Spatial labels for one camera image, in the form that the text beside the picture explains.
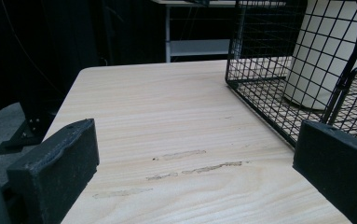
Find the wire mesh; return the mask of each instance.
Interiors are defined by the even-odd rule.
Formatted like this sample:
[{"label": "wire mesh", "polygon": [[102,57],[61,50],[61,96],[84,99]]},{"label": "wire mesh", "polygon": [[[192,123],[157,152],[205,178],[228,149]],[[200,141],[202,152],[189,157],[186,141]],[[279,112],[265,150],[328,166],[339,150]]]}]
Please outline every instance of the wire mesh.
[{"label": "wire mesh", "polygon": [[[333,117],[353,132],[336,105],[357,65],[357,1],[236,1],[236,10],[226,74],[232,90],[292,146],[303,119]],[[346,111],[357,106],[350,101]]]}]

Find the white container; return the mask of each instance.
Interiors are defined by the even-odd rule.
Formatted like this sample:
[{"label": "white container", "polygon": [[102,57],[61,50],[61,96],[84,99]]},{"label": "white container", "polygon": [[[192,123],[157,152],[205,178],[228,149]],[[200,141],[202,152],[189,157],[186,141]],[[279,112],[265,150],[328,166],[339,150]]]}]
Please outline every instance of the white container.
[{"label": "white container", "polygon": [[[344,7],[339,18],[347,21],[328,19],[327,17],[337,17],[342,4]],[[339,39],[345,36],[345,40],[355,42],[357,23],[352,23],[351,26],[349,23],[356,9],[357,5],[353,1],[309,0],[307,15],[296,41],[290,73],[286,78],[285,99],[306,108],[325,109],[346,65],[346,62],[338,58],[347,60],[353,52],[353,44]]]}]

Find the wood grain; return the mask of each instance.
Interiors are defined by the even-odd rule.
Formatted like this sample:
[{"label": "wood grain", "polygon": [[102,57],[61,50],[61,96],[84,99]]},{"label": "wood grain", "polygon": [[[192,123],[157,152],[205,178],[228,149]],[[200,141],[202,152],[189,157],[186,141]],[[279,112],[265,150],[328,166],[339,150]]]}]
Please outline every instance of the wood grain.
[{"label": "wood grain", "polygon": [[227,87],[226,67],[83,70],[47,137],[94,118],[101,164],[64,223],[349,223]]}]

